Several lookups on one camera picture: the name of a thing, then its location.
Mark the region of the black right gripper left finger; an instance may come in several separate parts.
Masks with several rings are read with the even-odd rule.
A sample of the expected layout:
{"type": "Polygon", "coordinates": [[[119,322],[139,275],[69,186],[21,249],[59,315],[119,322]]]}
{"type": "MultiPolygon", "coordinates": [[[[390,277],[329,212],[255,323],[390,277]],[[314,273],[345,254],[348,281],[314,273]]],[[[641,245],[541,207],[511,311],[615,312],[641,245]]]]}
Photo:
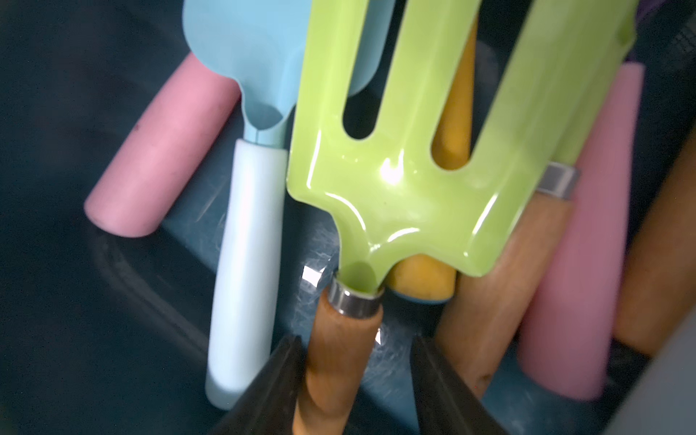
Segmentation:
{"type": "Polygon", "coordinates": [[[286,335],[210,434],[290,434],[305,362],[301,337],[286,335]]]}

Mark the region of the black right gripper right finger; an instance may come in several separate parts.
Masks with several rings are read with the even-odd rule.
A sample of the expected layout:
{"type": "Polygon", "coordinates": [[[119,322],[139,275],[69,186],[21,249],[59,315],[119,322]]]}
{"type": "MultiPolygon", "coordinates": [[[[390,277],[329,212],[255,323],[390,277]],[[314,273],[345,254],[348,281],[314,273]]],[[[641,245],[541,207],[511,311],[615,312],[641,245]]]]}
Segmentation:
{"type": "Polygon", "coordinates": [[[460,379],[433,339],[413,337],[410,364],[421,434],[507,434],[460,379]]]}

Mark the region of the green fork wooden handle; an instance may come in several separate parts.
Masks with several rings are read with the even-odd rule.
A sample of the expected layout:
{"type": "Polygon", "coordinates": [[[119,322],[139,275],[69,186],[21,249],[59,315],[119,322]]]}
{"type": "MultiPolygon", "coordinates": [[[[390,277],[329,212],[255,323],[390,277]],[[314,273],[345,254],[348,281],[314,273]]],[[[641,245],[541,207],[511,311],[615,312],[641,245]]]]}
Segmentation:
{"type": "Polygon", "coordinates": [[[629,18],[585,87],[496,265],[483,277],[461,275],[442,311],[435,342],[477,399],[489,388],[567,229],[579,178],[576,160],[635,38],[635,21],[629,18]]]}

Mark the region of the green rake wooden handle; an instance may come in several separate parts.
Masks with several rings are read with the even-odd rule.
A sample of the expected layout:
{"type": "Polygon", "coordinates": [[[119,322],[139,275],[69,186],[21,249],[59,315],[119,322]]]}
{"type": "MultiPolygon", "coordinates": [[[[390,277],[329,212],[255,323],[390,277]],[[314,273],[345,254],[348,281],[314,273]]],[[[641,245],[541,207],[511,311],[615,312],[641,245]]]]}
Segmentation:
{"type": "Polygon", "coordinates": [[[623,270],[614,337],[653,357],[695,306],[695,131],[634,237],[623,270]]]}
{"type": "Polygon", "coordinates": [[[340,260],[317,306],[296,434],[344,431],[395,264],[425,254],[470,277],[493,268],[637,3],[533,2],[471,159],[444,170],[431,142],[479,9],[407,3],[375,127],[356,140],[343,115],[368,5],[311,6],[287,188],[332,216],[340,260]]]}

